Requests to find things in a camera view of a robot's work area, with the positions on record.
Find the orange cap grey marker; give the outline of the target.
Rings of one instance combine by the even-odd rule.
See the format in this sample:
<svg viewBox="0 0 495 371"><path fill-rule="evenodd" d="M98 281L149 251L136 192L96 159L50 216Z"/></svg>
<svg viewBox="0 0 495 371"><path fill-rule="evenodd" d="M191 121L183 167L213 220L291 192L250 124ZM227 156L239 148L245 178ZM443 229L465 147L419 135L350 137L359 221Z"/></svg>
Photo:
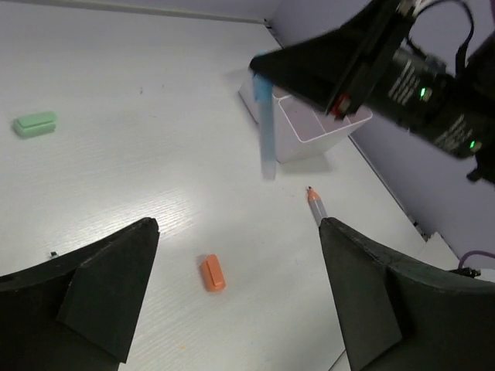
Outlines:
<svg viewBox="0 0 495 371"><path fill-rule="evenodd" d="M311 186L306 189L306 198L316 225L320 226L322 221L328 217L323 201L321 200L319 194Z"/></svg>

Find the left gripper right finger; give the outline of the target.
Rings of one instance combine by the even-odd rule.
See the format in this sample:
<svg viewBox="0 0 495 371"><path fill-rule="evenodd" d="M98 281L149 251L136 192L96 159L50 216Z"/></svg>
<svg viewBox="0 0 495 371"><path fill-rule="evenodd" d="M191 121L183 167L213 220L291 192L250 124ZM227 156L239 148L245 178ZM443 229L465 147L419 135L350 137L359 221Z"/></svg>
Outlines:
<svg viewBox="0 0 495 371"><path fill-rule="evenodd" d="M423 263L336 218L319 235L351 369L494 368L492 282Z"/></svg>

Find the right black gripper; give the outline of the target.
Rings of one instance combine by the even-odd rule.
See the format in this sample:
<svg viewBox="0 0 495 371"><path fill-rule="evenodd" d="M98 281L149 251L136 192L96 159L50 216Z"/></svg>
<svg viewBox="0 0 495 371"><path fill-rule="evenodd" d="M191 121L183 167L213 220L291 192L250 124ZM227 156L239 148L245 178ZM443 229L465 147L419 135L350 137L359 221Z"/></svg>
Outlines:
<svg viewBox="0 0 495 371"><path fill-rule="evenodd" d="M339 28L256 56L249 67L341 119L364 104L409 30L409 1L371 1Z"/></svg>

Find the white compartment organizer box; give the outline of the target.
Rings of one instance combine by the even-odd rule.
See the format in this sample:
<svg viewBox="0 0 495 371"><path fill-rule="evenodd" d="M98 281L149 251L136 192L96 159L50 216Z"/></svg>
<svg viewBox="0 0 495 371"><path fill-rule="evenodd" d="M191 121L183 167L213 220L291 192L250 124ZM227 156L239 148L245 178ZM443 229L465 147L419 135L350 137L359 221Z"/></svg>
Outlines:
<svg viewBox="0 0 495 371"><path fill-rule="evenodd" d="M241 84L239 94L255 122L258 107L254 102L252 73ZM367 123L373 114L361 107L342 120L314 111L308 104L284 90L273 87L275 157L279 163L322 155Z"/></svg>

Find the orange eraser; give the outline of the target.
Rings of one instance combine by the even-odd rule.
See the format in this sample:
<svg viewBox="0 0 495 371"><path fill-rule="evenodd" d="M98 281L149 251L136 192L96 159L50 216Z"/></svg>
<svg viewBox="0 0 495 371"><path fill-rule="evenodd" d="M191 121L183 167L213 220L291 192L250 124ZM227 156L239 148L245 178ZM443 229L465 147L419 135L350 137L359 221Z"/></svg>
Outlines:
<svg viewBox="0 0 495 371"><path fill-rule="evenodd" d="M200 274L203 285L208 292L219 292L227 286L219 258L216 254L200 257Z"/></svg>

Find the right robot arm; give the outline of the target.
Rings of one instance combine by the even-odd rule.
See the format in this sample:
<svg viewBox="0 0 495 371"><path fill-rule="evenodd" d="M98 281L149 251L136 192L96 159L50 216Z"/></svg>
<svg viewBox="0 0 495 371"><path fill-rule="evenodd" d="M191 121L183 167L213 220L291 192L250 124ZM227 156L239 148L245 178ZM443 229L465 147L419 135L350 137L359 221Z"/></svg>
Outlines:
<svg viewBox="0 0 495 371"><path fill-rule="evenodd" d="M372 1L321 36L256 56L251 70L323 114L369 107L457 159L471 182L494 180L494 38L462 43L454 73L415 45L413 1Z"/></svg>

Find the green eraser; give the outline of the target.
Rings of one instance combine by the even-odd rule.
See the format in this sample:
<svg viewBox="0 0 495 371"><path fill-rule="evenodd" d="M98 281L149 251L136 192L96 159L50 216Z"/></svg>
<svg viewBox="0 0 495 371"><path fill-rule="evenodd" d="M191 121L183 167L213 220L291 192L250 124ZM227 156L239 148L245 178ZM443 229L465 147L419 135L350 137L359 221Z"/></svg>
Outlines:
<svg viewBox="0 0 495 371"><path fill-rule="evenodd" d="M34 138L54 132L56 120L56 114L51 111L29 114L17 117L12 122L12 128L20 138Z"/></svg>

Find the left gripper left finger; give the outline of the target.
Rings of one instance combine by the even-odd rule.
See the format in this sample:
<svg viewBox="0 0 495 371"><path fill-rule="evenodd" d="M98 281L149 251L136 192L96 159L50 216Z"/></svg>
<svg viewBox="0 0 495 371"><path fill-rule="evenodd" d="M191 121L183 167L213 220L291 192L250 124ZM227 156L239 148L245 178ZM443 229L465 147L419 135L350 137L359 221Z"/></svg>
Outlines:
<svg viewBox="0 0 495 371"><path fill-rule="evenodd" d="M159 242L143 218L1 278L3 370L116 370L128 359Z"/></svg>

